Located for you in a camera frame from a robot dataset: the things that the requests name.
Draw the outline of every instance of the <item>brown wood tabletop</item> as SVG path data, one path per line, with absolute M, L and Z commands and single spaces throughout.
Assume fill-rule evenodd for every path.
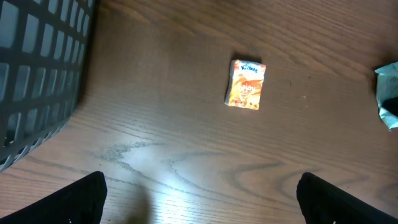
M 224 104 L 236 57 L 267 65 L 259 111 Z M 103 223 L 305 223 L 306 171 L 398 217 L 373 72 L 395 61 L 396 0 L 100 1 L 82 101 L 0 174 L 0 217 L 96 170 Z

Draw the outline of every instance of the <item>orange label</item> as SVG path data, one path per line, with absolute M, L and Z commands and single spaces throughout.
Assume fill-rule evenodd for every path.
M 233 61 L 230 86 L 226 96 L 228 106 L 258 110 L 266 66 L 247 61 Z

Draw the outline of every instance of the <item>black basket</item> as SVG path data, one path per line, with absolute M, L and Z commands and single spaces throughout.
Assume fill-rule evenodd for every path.
M 0 0 L 0 172 L 76 106 L 94 0 Z

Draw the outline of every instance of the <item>light blue plastic bag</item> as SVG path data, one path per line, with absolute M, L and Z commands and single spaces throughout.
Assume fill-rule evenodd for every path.
M 398 117 L 382 107 L 384 100 L 398 97 L 398 62 L 379 68 L 377 74 L 377 105 L 379 116 L 391 130 L 398 127 Z

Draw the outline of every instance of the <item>wooden surface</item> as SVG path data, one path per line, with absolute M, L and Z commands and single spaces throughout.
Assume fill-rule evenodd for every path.
M 267 65 L 259 111 L 224 104 L 233 55 Z M 69 125 L 0 174 L 0 216 L 95 170 L 103 223 L 304 223 L 305 171 L 398 217 L 398 134 L 373 70 L 395 0 L 107 0 Z

